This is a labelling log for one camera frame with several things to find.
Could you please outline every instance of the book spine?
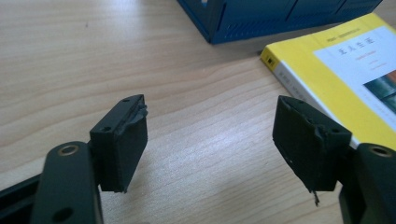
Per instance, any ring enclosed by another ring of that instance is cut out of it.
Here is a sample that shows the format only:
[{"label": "book spine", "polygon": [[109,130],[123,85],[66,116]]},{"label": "book spine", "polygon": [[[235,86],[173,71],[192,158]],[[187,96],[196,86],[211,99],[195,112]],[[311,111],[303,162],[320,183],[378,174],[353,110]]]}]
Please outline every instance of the book spine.
[{"label": "book spine", "polygon": [[296,76],[286,62],[279,60],[268,47],[262,52],[262,61],[291,96],[299,100],[306,101],[316,109],[323,112],[322,108],[318,106],[318,98],[315,94],[310,92],[309,88]]}]

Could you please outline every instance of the table surface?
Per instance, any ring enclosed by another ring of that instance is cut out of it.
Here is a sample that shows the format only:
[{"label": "table surface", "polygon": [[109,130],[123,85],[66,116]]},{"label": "table surface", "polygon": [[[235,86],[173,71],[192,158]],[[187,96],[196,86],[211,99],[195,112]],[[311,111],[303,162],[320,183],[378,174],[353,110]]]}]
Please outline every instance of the table surface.
[{"label": "table surface", "polygon": [[143,93],[148,145],[128,192],[101,193],[106,223],[342,223],[340,186],[315,207],[274,146],[288,93],[259,57],[322,29],[212,46],[176,0],[1,1],[0,189]]}]

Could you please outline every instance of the book cover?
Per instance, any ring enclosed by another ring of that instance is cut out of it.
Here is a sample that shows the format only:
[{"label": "book cover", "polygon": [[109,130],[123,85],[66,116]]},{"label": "book cover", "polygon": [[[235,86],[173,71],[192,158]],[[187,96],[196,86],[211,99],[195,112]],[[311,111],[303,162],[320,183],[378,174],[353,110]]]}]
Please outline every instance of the book cover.
[{"label": "book cover", "polygon": [[396,150],[396,31],[374,13],[265,47],[290,94],[353,132],[351,145]]}]

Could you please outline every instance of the book cover image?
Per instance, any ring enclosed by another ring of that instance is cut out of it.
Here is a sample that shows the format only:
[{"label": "book cover image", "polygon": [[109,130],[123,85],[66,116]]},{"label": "book cover image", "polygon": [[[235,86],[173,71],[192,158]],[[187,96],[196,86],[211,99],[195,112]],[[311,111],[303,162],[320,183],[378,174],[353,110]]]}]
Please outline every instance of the book cover image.
[{"label": "book cover image", "polygon": [[389,49],[396,49],[396,34],[380,26],[314,54],[396,132],[396,56]]},{"label": "book cover image", "polygon": [[364,86],[396,115],[396,70],[369,81]]}]

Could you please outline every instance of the black mechanical part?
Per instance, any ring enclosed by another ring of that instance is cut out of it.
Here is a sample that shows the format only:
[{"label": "black mechanical part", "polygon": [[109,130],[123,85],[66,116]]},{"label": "black mechanical part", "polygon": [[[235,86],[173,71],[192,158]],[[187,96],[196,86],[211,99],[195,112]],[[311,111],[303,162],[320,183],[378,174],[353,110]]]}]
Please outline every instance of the black mechanical part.
[{"label": "black mechanical part", "polygon": [[97,186],[127,190],[148,141],[147,113],[143,95],[125,98],[88,144],[55,147],[41,175],[0,191],[0,223],[102,223]]},{"label": "black mechanical part", "polygon": [[360,144],[352,162],[357,183],[343,183],[339,196],[344,222],[396,223],[396,152]]},{"label": "black mechanical part", "polygon": [[40,175],[0,191],[0,223],[28,223]]},{"label": "black mechanical part", "polygon": [[279,96],[273,138],[285,161],[308,190],[334,190],[339,155],[352,133],[311,105]]},{"label": "black mechanical part", "polygon": [[49,152],[31,223],[103,223],[87,144],[65,143]]},{"label": "black mechanical part", "polygon": [[348,146],[351,133],[300,100],[279,96],[273,137],[309,191],[333,191],[345,223],[396,223],[396,152],[375,144]]},{"label": "black mechanical part", "polygon": [[96,179],[103,191],[126,192],[148,141],[143,95],[117,103],[90,131]]}]

